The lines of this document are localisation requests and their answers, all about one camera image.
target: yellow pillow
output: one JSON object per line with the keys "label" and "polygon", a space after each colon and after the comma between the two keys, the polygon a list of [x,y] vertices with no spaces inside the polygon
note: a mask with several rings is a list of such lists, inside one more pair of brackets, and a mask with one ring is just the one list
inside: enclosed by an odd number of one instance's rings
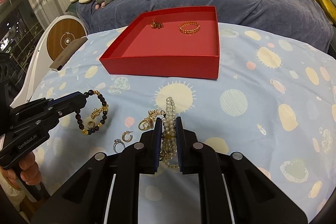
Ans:
{"label": "yellow pillow", "polygon": [[331,0],[319,0],[320,5],[336,25],[336,7]]}

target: human hand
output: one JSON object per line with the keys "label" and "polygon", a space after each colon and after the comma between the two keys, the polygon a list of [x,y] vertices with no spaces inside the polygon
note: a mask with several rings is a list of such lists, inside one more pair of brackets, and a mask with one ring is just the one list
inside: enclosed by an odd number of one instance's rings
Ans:
{"label": "human hand", "polygon": [[[35,161],[35,155],[33,152],[30,152],[26,157],[19,161],[19,166],[22,169],[21,178],[28,185],[36,185],[41,182],[41,173],[39,171],[39,166]],[[16,174],[12,169],[3,170],[0,167],[0,172],[4,174],[6,178],[16,187],[20,188],[15,182]]]}

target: red open box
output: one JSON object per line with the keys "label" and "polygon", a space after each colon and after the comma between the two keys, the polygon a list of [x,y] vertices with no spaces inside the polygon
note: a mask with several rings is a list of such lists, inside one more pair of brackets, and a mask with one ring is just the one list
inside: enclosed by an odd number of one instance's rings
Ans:
{"label": "red open box", "polygon": [[[163,23],[152,29],[151,22]],[[196,21],[198,32],[179,27]],[[194,29],[194,25],[184,29]],[[214,6],[156,10],[139,15],[100,57],[109,74],[217,79],[219,36]]]}

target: wooden round panel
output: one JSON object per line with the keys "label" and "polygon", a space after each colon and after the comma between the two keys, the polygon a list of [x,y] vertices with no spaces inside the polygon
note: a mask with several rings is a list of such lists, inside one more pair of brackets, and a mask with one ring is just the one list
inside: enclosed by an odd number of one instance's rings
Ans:
{"label": "wooden round panel", "polygon": [[77,20],[71,18],[60,20],[48,34],[47,50],[50,58],[55,60],[72,40],[83,36],[85,36],[85,30]]}

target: pearl necklace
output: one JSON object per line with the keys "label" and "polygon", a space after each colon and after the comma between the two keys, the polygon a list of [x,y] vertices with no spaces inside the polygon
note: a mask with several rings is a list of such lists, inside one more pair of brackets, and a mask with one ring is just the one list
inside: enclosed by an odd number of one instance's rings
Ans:
{"label": "pearl necklace", "polygon": [[162,123],[165,131],[162,133],[161,148],[166,152],[166,156],[163,162],[168,168],[171,168],[173,170],[178,169],[179,167],[179,165],[170,164],[168,161],[177,155],[175,113],[176,106],[173,98],[168,97],[166,99],[166,117],[162,118]]}

